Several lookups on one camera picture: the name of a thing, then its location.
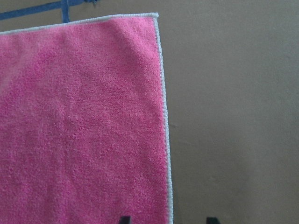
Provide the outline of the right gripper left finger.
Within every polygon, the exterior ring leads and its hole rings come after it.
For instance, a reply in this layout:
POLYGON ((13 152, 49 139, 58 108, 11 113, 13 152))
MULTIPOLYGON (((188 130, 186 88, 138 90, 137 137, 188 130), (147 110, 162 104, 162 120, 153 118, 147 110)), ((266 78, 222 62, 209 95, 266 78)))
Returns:
POLYGON ((131 224, 131 216, 122 216, 119 220, 119 224, 131 224))

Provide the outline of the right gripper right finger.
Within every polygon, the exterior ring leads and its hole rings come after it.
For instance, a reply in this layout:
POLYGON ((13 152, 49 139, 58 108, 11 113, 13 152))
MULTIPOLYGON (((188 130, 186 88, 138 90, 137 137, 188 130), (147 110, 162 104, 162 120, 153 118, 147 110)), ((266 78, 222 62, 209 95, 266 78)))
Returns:
POLYGON ((207 217, 206 224, 221 224, 217 217, 207 217))

